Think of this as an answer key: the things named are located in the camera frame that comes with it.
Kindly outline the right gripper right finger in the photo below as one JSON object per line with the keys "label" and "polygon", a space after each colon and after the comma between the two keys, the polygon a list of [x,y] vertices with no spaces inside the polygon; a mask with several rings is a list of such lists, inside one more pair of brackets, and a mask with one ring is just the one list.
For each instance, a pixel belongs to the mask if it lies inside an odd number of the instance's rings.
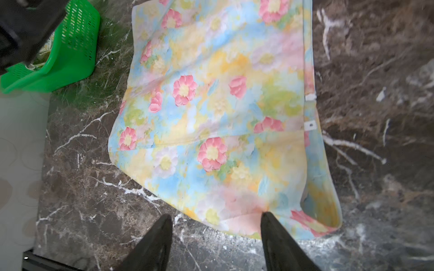
{"label": "right gripper right finger", "polygon": [[261,238],[268,271],[320,271],[271,212],[261,216]]}

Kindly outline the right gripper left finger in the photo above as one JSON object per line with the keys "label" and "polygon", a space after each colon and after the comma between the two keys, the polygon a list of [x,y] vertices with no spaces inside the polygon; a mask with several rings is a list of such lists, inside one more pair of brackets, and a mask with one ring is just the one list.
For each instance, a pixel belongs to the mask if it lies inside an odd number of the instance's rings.
{"label": "right gripper left finger", "polygon": [[162,215],[115,271],[165,271],[172,245],[172,218]]}

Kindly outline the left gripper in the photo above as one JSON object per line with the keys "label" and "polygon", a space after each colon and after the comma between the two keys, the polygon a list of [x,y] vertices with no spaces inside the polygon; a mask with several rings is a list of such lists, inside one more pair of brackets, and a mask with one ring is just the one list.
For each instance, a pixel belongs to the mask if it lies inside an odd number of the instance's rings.
{"label": "left gripper", "polygon": [[68,1],[1,1],[1,74],[32,63],[66,16]]}

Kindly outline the pastel floral skirt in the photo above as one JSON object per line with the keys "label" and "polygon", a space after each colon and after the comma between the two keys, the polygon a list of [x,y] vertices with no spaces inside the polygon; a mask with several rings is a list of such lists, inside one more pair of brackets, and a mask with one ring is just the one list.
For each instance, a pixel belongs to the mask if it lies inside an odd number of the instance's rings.
{"label": "pastel floral skirt", "polygon": [[311,12],[311,1],[135,6],[111,162],[225,233],[259,238],[264,212],[296,239],[339,229],[316,110]]}

